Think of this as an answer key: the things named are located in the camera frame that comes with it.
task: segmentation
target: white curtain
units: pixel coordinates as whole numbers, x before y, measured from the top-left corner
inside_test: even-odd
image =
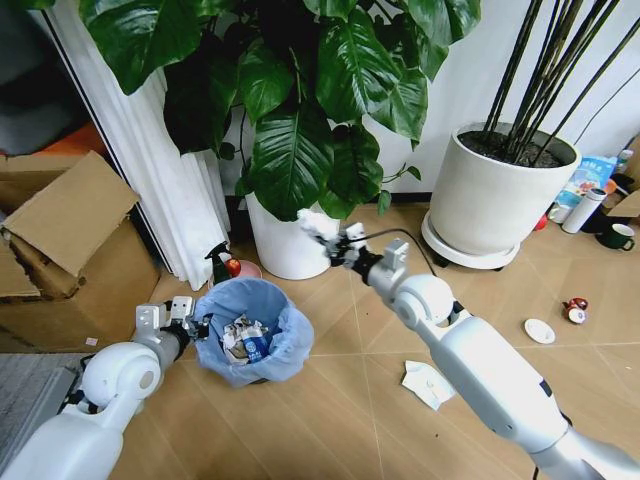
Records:
[[[218,160],[212,152],[180,156],[163,119],[166,83],[152,74],[126,96],[78,16],[74,0],[43,13],[51,36],[140,208],[167,267],[197,290],[211,274],[204,256],[227,239]]]

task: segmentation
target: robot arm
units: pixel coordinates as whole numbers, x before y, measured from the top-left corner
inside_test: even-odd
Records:
[[[96,353],[82,375],[84,399],[42,424],[2,480],[106,479],[144,400],[191,339],[208,335],[207,323],[194,322],[193,309],[191,297],[174,297],[168,319],[164,304],[138,306],[133,340]]]
[[[567,423],[544,378],[489,323],[467,312],[444,280],[408,275],[406,242],[395,239],[376,255],[362,224],[332,237],[316,227],[316,215],[302,211],[301,224],[324,245],[332,266],[354,270],[375,289],[490,430],[518,444],[551,478],[640,478],[640,465],[626,453]]]

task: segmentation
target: white planter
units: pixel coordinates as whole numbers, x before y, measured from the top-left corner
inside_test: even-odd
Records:
[[[245,198],[258,256],[269,273],[287,280],[303,280],[329,268],[324,247],[304,233],[297,221],[281,222],[260,205],[253,193]],[[322,212],[317,206],[312,210]],[[337,233],[340,221],[330,220]]]
[[[548,150],[565,162],[562,167],[518,167],[492,160],[458,139],[482,127],[475,123],[452,134],[429,213],[442,240],[472,255],[504,252],[524,240],[582,158],[575,147],[556,139]],[[496,131],[507,133],[509,128],[510,124],[500,123]],[[542,145],[547,138],[548,134],[537,132],[533,141]]]

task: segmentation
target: caster wheel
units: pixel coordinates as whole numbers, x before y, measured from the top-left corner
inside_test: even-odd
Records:
[[[433,252],[433,263],[440,268],[447,268],[451,264],[451,260],[444,258],[439,253]]]

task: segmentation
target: blue trash bag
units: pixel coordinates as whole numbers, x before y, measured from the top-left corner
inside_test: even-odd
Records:
[[[213,314],[209,337],[196,341],[200,366],[222,375],[232,386],[243,387],[256,380],[282,382],[300,370],[313,345],[313,327],[285,293],[266,280],[240,277],[216,285],[196,303],[196,320]],[[259,362],[231,365],[220,339],[225,325],[242,314],[259,321],[269,330],[265,334],[269,355]]]

